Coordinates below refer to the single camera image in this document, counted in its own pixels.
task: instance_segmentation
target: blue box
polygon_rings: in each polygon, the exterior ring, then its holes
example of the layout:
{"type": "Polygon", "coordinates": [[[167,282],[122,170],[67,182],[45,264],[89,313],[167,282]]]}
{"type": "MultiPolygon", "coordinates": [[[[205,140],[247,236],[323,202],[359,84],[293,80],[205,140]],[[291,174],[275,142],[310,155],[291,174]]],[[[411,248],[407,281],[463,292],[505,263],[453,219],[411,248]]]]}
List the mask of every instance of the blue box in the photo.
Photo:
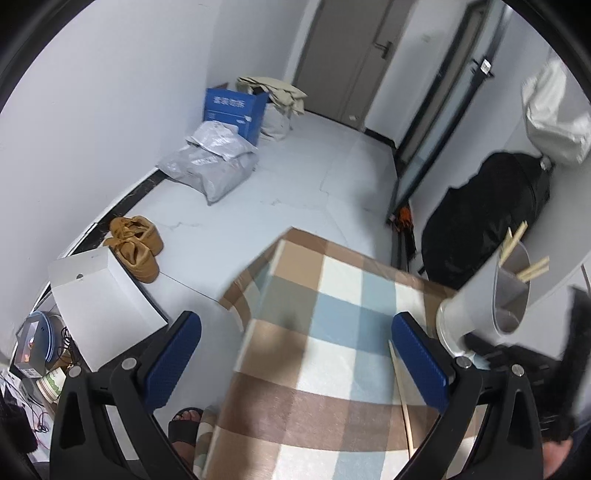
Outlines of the blue box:
{"type": "Polygon", "coordinates": [[[265,114],[268,99],[268,92],[249,95],[231,90],[208,88],[203,120],[217,120],[225,124],[236,125],[238,134],[251,144],[256,145],[261,133],[262,117],[265,114]]]}

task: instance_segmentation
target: door handle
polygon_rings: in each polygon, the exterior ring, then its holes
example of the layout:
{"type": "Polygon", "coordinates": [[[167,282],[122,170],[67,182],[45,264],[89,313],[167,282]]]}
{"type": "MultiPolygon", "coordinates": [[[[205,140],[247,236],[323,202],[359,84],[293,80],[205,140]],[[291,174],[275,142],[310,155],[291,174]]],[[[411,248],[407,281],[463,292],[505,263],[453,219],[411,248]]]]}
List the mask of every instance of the door handle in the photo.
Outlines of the door handle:
{"type": "Polygon", "coordinates": [[[390,54],[390,50],[394,44],[392,42],[386,42],[386,45],[382,45],[381,43],[374,42],[374,47],[379,48],[382,50],[382,59],[385,60],[386,57],[390,54]]]}

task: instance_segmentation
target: beige cloth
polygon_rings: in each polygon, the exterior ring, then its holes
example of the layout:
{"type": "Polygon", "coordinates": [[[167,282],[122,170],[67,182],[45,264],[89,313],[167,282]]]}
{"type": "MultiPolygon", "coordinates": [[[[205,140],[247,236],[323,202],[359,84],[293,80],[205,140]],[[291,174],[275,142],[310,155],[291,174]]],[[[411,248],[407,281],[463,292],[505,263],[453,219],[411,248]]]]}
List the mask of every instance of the beige cloth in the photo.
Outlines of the beige cloth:
{"type": "Polygon", "coordinates": [[[247,90],[248,93],[252,93],[254,87],[261,87],[269,92],[273,103],[283,111],[291,110],[297,114],[304,113],[304,98],[307,95],[293,85],[269,77],[239,77],[236,81],[236,88],[239,92],[247,90]]]}
{"type": "MultiPolygon", "coordinates": [[[[220,299],[246,333],[202,478],[396,477],[410,458],[409,436],[419,447],[438,412],[400,362],[407,434],[387,342],[392,318],[409,311],[434,334],[437,309],[453,294],[290,229],[220,299]]],[[[475,413],[453,474],[478,421],[475,413]]]]}

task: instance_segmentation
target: black fabric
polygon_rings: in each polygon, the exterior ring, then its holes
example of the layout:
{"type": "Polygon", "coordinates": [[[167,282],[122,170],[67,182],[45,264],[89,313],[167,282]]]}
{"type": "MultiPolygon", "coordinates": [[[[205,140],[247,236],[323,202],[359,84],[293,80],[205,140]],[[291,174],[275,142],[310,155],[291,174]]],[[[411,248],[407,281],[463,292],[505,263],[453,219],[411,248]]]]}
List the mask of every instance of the black fabric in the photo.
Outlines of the black fabric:
{"type": "Polygon", "coordinates": [[[531,226],[550,198],[550,174],[540,159],[491,154],[465,185],[448,189],[423,230],[429,280],[459,289],[503,241],[507,228],[531,226]]]}
{"type": "Polygon", "coordinates": [[[37,450],[37,438],[29,425],[27,412],[24,407],[17,405],[17,399],[8,387],[4,388],[4,395],[0,392],[0,423],[19,453],[37,450]]]}
{"type": "MultiPolygon", "coordinates": [[[[182,415],[186,411],[196,411],[200,417],[203,417],[203,410],[200,408],[184,408],[179,411],[175,417],[182,415]]],[[[171,420],[168,422],[168,440],[170,443],[184,442],[195,446],[197,439],[197,430],[199,422],[193,420],[171,420]]]]}
{"type": "MultiPolygon", "coordinates": [[[[146,473],[142,462],[139,460],[127,460],[127,465],[129,470],[138,478],[141,478],[142,480],[150,480],[150,477],[146,473]]],[[[49,462],[37,462],[34,463],[33,466],[35,467],[35,470],[37,470],[37,474],[41,480],[50,480],[49,462]]]]}

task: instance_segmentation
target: black bag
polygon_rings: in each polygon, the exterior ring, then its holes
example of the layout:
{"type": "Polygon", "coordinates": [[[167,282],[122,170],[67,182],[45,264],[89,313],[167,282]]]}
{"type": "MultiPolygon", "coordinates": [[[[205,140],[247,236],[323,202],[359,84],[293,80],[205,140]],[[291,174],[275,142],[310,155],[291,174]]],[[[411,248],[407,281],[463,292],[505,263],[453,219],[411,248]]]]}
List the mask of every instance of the black bag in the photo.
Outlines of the black bag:
{"type": "Polygon", "coordinates": [[[499,247],[507,228],[531,226],[550,198],[541,159],[495,152],[468,183],[448,189],[423,230],[423,263],[433,280],[461,288],[499,247]]]}

